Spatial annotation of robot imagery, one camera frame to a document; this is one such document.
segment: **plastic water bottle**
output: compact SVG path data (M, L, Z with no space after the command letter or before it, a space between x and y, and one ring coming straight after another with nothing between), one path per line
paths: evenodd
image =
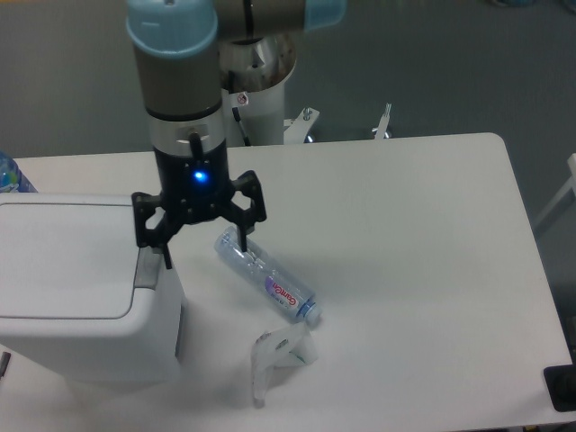
M0 193L38 192L14 159L0 151Z
M321 307L314 301L314 292L290 275L256 243L247 240L242 252L235 227L218 237L214 248L237 273L272 299L284 315L294 321L305 320L311 327L318 323Z

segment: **light blue joint cap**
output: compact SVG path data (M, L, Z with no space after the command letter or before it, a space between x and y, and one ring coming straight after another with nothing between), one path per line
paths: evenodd
M347 0L306 0L304 30L338 24L346 14Z
M128 0L126 27L151 56L183 59L216 39L218 18L212 0Z

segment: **black device corner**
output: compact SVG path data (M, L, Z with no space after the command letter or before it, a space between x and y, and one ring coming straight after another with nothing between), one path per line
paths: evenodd
M546 367L544 378L554 409L576 411L576 365Z

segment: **bottle label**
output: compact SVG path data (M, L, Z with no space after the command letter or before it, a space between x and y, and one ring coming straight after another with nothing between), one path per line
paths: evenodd
M283 308L288 310L298 308L298 300L276 283L271 276L265 279L264 285L270 296L280 303Z

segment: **white table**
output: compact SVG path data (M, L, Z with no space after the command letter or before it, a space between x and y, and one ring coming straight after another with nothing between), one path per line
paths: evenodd
M250 396L249 349L287 325L216 257L223 220L171 243L190 302L183 379L67 382L15 355L0 429L447 431L564 422L542 375L570 362L495 135L234 148L268 221L252 238L316 288L319 360ZM19 161L43 192L158 191L151 153Z

